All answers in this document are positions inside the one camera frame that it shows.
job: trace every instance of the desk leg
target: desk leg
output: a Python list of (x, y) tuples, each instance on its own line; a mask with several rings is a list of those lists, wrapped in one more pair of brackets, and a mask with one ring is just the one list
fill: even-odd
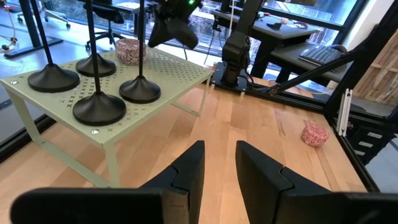
[(105, 150), (106, 165), (108, 166), (109, 179), (111, 181), (111, 187), (120, 187), (119, 179), (119, 165), (116, 158), (116, 149), (114, 143), (106, 143), (103, 145)]
[[(23, 49), (13, 50), (11, 52), (5, 53), (4, 56), (9, 59), (16, 58), (21, 55), (25, 55), (25, 54), (28, 54), (28, 53), (31, 53), (33, 51), (40, 50), (43, 48), (43, 45), (40, 43), (40, 40), (39, 40), (39, 35), (37, 34), (36, 25), (33, 20), (32, 11), (30, 11), (29, 1), (28, 0), (23, 0), (23, 1), (19, 0), (19, 4), (21, 6), (22, 13), (24, 14), (25, 24), (26, 24), (27, 30), (29, 32), (30, 40), (32, 41), (32, 46), (25, 47)], [(62, 43), (63, 40), (53, 38), (51, 40), (48, 40), (47, 42), (50, 47), (52, 45)]]
[(286, 68), (282, 68), (279, 72), (278, 77), (276, 78), (277, 83), (284, 83), (289, 80), (290, 70)]
[(188, 108), (188, 107), (186, 107), (184, 105), (181, 105), (180, 103), (173, 103), (173, 105), (178, 107), (178, 108), (180, 108), (181, 110), (185, 110), (186, 112), (191, 113), (191, 114), (193, 114), (195, 116), (200, 116), (201, 112), (203, 111), (203, 107), (205, 106), (206, 97), (207, 97), (208, 90), (209, 90), (209, 85), (210, 85), (210, 80), (211, 80), (211, 77), (208, 78), (207, 81), (206, 81), (205, 92), (203, 94), (203, 98), (201, 99), (199, 111), (192, 110), (192, 109), (190, 109), (190, 108)]
[(29, 110), (26, 107), (25, 101), (20, 98), (19, 96), (13, 94), (10, 91), (7, 91), (10, 99), (14, 103), (19, 116), (21, 117), (22, 122), (25, 125), (26, 131), (29, 133), (29, 136), (32, 138), (33, 142), (38, 144), (40, 147), (45, 149), (48, 153), (55, 156), (56, 158), (60, 159), (65, 165), (72, 168), (82, 177), (96, 185), (97, 187), (109, 187), (107, 181), (105, 181), (102, 177), (98, 174), (94, 173), (93, 171), (89, 170), (89, 168), (83, 166), (78, 161), (76, 161), (72, 156), (69, 156), (63, 150), (59, 149), (57, 146), (54, 146), (51, 142), (47, 141), (43, 138), (39, 130), (30, 116)]
[(261, 41), (259, 50), (257, 51), (256, 60), (254, 61), (251, 75), (257, 78), (263, 78), (268, 67), (269, 55), (276, 48), (278, 41), (275, 39)]

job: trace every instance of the computer mouse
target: computer mouse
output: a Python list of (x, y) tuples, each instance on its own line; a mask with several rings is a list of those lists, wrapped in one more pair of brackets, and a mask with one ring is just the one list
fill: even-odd
[(343, 45), (336, 44), (336, 45), (331, 45), (329, 47), (332, 48), (332, 49), (336, 49), (336, 50), (338, 50), (340, 52), (347, 53), (347, 48), (344, 47)]

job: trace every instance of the perforated shelf top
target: perforated shelf top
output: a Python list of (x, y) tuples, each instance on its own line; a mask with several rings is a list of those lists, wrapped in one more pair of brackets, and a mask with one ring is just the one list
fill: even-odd
[[(128, 66), (120, 63), (114, 52), (101, 55), (114, 61), (117, 66), (115, 74), (101, 78), (101, 90), (106, 94), (119, 96), (119, 86), (138, 75), (138, 66)], [(77, 61), (60, 66), (76, 71)], [(81, 76), (78, 87), (63, 93), (40, 93), (29, 88), (27, 78), (33, 72), (3, 78), (1, 82), (9, 91), (38, 106), (45, 114), (56, 121), (88, 137), (94, 143), (102, 145), (108, 141), (117, 141), (155, 115), (163, 106), (173, 103), (212, 74), (208, 69), (157, 49), (147, 49), (143, 67), (144, 76), (160, 86), (161, 97), (153, 103), (144, 105), (125, 101), (127, 105), (125, 117), (117, 123), (102, 127), (81, 124), (74, 119), (72, 114), (73, 105), (78, 100), (95, 92), (94, 78)]]

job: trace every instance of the white cable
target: white cable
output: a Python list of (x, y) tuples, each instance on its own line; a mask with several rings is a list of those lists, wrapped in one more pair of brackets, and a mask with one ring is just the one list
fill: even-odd
[(12, 30), (14, 32), (13, 37), (6, 37), (5, 35), (1, 35), (0, 34), (0, 37), (4, 38), (4, 39), (6, 39), (6, 40), (8, 40), (10, 42), (10, 44), (7, 45), (7, 47), (10, 47), (12, 45), (14, 46), (12, 49), (9, 49), (9, 50), (3, 50), (2, 48), (0, 48), (0, 54), (2, 54), (2, 53), (10, 52), (12, 50), (16, 50), (18, 48), (18, 46), (19, 46), (19, 43), (18, 43), (18, 41), (16, 40), (16, 37), (15, 37), (16, 36), (16, 30), (15, 30), (15, 27), (14, 27), (14, 23), (12, 21), (12, 17), (11, 17), (11, 13), (10, 13), (10, 10), (9, 10), (9, 6), (6, 4), (6, 0), (0, 0), (0, 1), (4, 2), (4, 9), (7, 11), (8, 17), (10, 18), (10, 21), (11, 21)]
[(231, 22), (229, 23), (228, 37), (230, 37), (231, 31), (232, 31), (232, 22), (234, 19), (234, 9), (235, 9), (235, 0), (232, 0)]

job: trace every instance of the screw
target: screw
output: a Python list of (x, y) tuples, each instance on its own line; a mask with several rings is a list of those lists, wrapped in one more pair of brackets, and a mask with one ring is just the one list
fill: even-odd
[(99, 134), (100, 131), (98, 129), (92, 129), (91, 134)]

